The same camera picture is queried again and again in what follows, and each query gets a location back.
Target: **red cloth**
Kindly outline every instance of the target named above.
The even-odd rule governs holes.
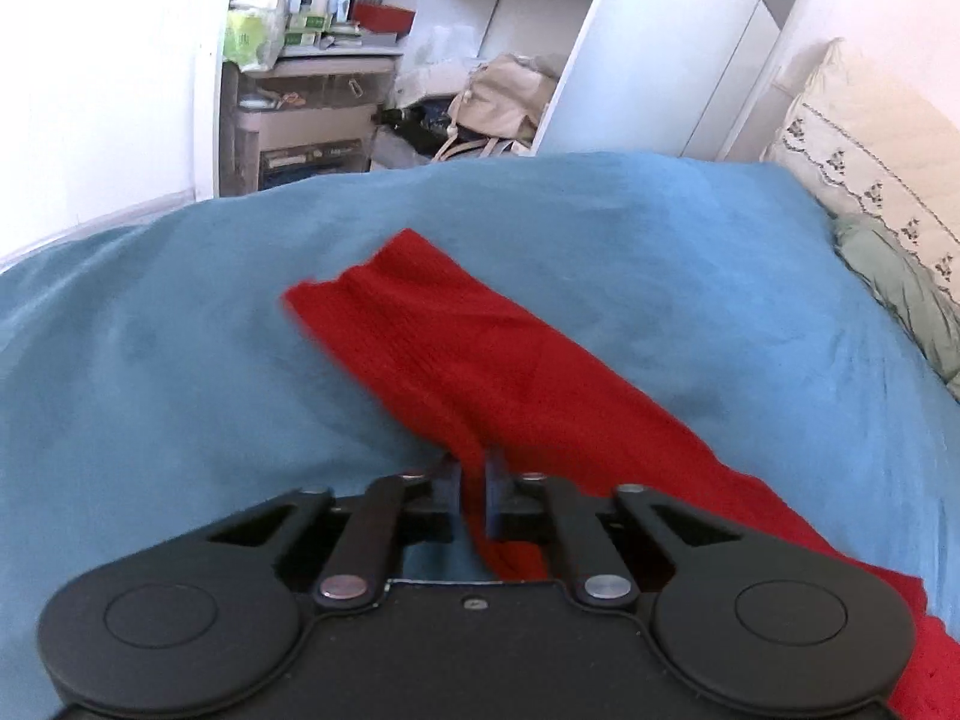
[[[334,281],[285,295],[307,330],[415,433],[464,466],[464,510],[478,549],[505,579],[541,574],[531,547],[484,541],[485,447],[512,471],[568,477],[586,493],[621,483],[801,546],[837,555],[760,480],[704,442],[576,343],[476,281],[412,230]],[[960,645],[925,614],[919,580],[870,568],[913,611],[918,640],[892,699],[906,720],[960,718]]]

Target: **beige bag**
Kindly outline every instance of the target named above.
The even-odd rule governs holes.
[[[529,146],[536,128],[550,103],[557,81],[536,69],[528,59],[503,53],[470,75],[467,88],[453,98],[448,113],[448,141],[443,144],[434,162],[442,162],[456,143],[458,124],[481,135],[487,135],[493,151],[496,140],[517,140]]]

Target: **metal screw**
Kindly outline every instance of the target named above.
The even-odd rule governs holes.
[[[469,598],[464,598],[464,608],[467,611],[483,611],[490,608],[490,603],[488,603],[486,598],[472,595]]]
[[[584,582],[584,590],[590,598],[599,601],[615,601],[629,595],[634,588],[629,579],[616,574],[598,574]]]
[[[337,574],[320,583],[320,594],[332,601],[352,601],[367,592],[367,581],[353,574]]]

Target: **blue bedsheet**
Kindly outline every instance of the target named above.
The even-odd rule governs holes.
[[[72,575],[283,490],[357,493],[438,456],[277,301],[407,226],[834,546],[922,575],[960,634],[960,406],[786,172],[644,154],[462,163],[211,201],[0,275],[0,717],[56,707],[32,642]],[[421,558],[421,575],[479,570]]]

